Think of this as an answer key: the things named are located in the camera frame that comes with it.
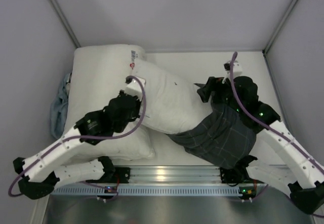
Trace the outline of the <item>dark grey checked pillowcase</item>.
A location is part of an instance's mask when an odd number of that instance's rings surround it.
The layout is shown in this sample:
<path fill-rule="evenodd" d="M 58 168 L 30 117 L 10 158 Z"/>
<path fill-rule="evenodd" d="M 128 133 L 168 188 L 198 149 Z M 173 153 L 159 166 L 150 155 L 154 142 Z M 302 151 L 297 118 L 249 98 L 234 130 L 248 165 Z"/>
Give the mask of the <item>dark grey checked pillowcase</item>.
<path fill-rule="evenodd" d="M 248 156 L 256 143 L 256 134 L 240 120 L 238 113 L 224 103 L 214 103 L 211 94 L 208 105 L 212 112 L 195 128 L 168 134 L 185 151 L 215 166 L 232 169 Z"/>

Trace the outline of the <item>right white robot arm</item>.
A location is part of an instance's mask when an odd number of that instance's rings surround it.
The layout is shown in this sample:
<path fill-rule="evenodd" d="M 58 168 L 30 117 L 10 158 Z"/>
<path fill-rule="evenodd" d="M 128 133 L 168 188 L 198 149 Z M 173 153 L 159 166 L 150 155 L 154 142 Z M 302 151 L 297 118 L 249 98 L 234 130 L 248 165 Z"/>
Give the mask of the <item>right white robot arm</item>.
<path fill-rule="evenodd" d="M 197 93 L 212 111 L 193 130 L 189 153 L 220 167 L 226 183 L 264 182 L 288 195 L 306 214 L 323 205 L 323 166 L 298 143 L 277 112 L 259 100 L 251 78 L 210 77 L 198 85 Z M 275 151 L 287 170 L 250 154 L 257 139 Z"/>

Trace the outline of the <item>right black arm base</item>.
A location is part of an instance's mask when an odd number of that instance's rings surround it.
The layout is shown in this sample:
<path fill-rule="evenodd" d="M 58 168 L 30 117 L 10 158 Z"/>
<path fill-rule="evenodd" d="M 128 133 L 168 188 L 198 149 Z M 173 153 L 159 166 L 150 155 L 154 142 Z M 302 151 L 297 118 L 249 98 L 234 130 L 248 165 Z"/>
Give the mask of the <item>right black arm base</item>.
<path fill-rule="evenodd" d="M 220 178 L 223 184 L 236 186 L 238 184 L 251 184 L 253 179 L 250 178 L 246 167 L 235 167 L 233 169 L 219 168 Z"/>

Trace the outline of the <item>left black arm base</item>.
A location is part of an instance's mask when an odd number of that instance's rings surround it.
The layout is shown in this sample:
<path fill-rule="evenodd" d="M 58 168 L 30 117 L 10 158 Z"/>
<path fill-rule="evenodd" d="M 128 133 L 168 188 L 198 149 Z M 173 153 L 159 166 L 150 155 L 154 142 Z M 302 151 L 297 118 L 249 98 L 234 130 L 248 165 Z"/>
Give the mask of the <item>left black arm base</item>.
<path fill-rule="evenodd" d="M 131 169 L 129 167 L 116 167 L 115 169 L 104 169 L 104 175 L 99 179 L 101 183 L 128 184 Z"/>

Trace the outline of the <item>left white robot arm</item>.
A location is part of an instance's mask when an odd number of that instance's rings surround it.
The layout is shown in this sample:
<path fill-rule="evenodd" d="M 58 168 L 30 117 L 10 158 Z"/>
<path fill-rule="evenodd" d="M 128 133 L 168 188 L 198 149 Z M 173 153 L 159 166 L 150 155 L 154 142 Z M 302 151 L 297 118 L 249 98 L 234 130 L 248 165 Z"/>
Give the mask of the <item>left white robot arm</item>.
<path fill-rule="evenodd" d="M 18 184 L 20 195 L 36 200 L 64 185 L 108 182 L 115 174 L 108 156 L 81 164 L 66 162 L 87 146 L 129 136 L 142 123 L 145 110 L 145 95 L 138 97 L 120 92 L 102 110 L 87 113 L 43 151 L 29 158 L 16 158 L 13 165 L 18 177 L 14 183 Z"/>

